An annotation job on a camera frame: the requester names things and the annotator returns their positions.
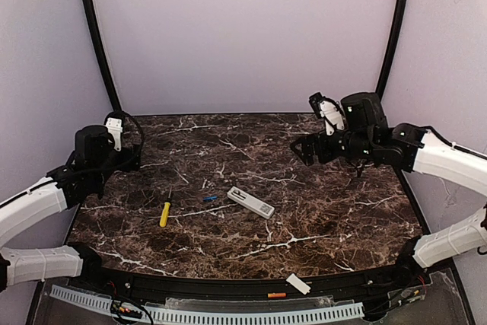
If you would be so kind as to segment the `yellow handled screwdriver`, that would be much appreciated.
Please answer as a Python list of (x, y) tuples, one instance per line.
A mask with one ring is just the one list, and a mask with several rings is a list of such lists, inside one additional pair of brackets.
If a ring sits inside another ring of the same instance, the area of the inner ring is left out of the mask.
[(167, 220), (169, 217), (170, 206), (171, 206), (171, 201), (172, 201), (172, 193), (173, 193), (173, 190), (172, 190), (172, 188), (170, 188), (169, 193), (167, 194), (167, 199), (164, 202), (164, 207), (162, 209), (161, 217), (159, 220), (159, 227), (160, 228), (165, 228), (167, 226)]

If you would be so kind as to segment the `white remote control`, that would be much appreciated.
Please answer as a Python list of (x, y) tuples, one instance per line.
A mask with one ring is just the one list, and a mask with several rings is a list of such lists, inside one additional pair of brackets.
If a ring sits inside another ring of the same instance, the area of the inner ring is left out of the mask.
[(257, 199), (255, 196), (235, 186), (228, 190), (227, 197), (265, 219), (270, 219), (275, 212), (275, 208), (270, 204)]

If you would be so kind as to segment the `orange blue battery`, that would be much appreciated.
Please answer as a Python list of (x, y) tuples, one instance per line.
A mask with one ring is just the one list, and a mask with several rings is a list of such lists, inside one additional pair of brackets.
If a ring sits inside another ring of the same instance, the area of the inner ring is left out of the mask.
[(285, 292), (274, 292), (268, 293), (267, 298), (269, 299), (277, 299), (277, 298), (286, 298), (287, 294)]
[(203, 202), (213, 202), (215, 201), (216, 199), (218, 199), (217, 196), (208, 196), (208, 197), (205, 197), (202, 199)]

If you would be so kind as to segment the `white battery cover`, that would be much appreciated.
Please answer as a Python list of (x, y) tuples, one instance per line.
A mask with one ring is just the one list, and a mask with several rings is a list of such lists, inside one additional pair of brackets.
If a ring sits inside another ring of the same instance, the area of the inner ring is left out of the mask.
[(287, 279), (286, 282), (298, 290), (302, 295), (307, 295), (310, 293), (310, 286), (298, 278), (294, 273), (292, 273)]

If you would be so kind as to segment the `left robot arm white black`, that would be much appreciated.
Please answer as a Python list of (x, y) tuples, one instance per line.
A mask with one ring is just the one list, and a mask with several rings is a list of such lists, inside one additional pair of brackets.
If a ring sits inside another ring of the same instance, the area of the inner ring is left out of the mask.
[(42, 220), (103, 197), (117, 171), (140, 167), (142, 143), (122, 144), (121, 126), (92, 125), (75, 133), (75, 148), (65, 164), (1, 204), (1, 288), (59, 277), (98, 280), (102, 259), (86, 244), (45, 249), (11, 249), (6, 244)]

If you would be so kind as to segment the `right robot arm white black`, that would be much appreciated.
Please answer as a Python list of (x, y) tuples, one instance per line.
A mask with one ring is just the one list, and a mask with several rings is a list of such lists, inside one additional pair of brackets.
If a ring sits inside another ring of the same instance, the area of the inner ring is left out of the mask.
[[(432, 126), (400, 123), (390, 127), (380, 97), (351, 94), (340, 102), (315, 93), (309, 104), (324, 129), (291, 143), (307, 166), (337, 158), (365, 160), (379, 167), (439, 177), (486, 194), (486, 156), (449, 142)], [(442, 260), (486, 245), (486, 209), (448, 228), (407, 240), (395, 264), (397, 281), (406, 281)]]

